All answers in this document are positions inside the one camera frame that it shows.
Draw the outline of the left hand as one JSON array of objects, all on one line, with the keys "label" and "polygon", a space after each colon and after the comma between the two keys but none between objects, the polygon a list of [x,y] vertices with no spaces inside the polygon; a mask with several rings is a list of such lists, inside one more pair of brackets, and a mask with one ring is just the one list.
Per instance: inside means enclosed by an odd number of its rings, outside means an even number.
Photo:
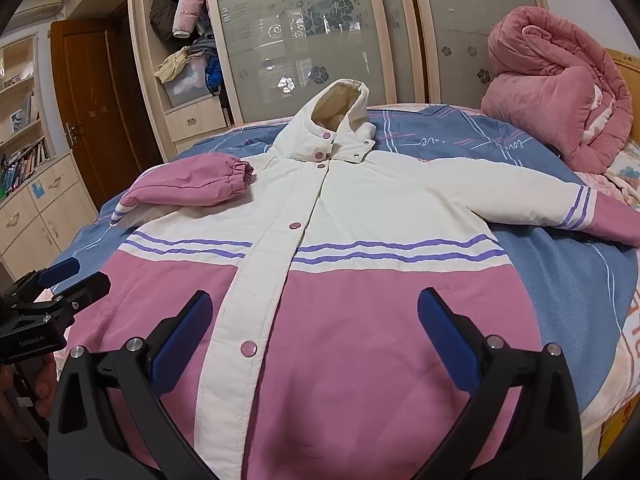
[{"label": "left hand", "polygon": [[21,442],[44,440],[58,380],[51,353],[34,359],[26,377],[16,365],[1,365],[1,418]]}]

